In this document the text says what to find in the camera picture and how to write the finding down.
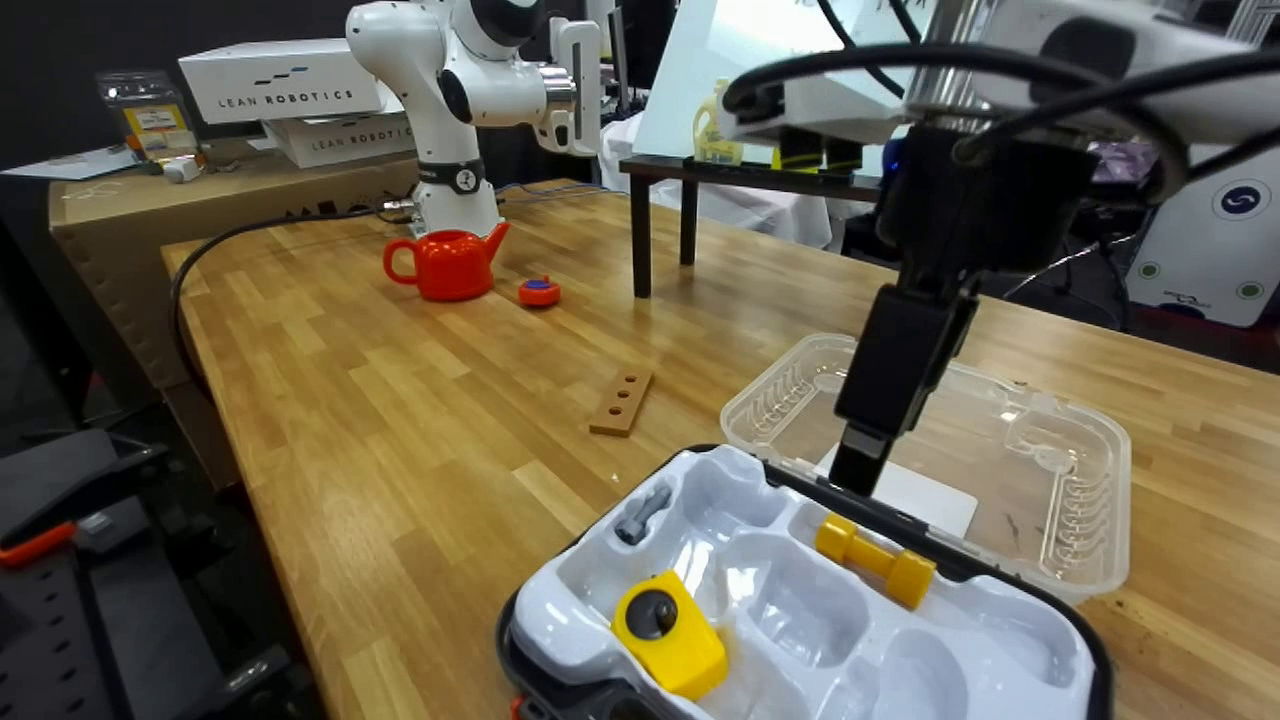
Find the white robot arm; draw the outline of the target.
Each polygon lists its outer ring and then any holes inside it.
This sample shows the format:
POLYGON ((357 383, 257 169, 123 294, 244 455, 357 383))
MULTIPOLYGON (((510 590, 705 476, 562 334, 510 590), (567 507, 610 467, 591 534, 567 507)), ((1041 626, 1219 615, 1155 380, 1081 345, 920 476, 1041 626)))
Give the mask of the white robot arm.
POLYGON ((481 128, 529 128, 545 153, 598 153, 596 20, 545 0, 366 0, 344 20, 347 53, 404 108, 417 142, 412 232, 486 241, 504 217, 481 128))

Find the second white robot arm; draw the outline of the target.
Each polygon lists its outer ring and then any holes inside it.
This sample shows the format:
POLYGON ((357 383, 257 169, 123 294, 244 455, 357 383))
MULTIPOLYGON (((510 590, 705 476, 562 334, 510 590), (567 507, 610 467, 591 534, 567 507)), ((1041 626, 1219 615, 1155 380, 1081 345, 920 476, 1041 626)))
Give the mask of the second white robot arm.
POLYGON ((787 87, 826 72, 939 68, 981 81, 972 108, 939 108, 900 140, 874 232, 900 276, 874 290, 835 399, 833 481, 869 492, 917 428, 974 313, 974 281, 1030 271, 1086 196, 1086 142, 1111 128, 1155 153, 1148 196, 1245 163, 1277 142, 1280 53, 1111 3, 1010 0, 984 42, 869 42, 741 72, 722 113, 757 128, 787 87))

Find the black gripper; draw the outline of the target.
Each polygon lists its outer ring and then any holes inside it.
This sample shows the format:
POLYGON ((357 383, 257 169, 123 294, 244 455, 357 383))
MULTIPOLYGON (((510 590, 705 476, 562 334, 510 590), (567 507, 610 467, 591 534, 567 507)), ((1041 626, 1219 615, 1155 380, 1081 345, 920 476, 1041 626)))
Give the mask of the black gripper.
POLYGON ((891 444, 917 428, 947 361, 964 345, 981 271, 1030 271, 1053 258, 1097 160, 1081 149, 998 140, 974 160, 964 130, 917 124, 895 142, 880 196, 880 235, 900 252, 854 340, 835 414, 843 420, 826 481, 869 495, 891 444))

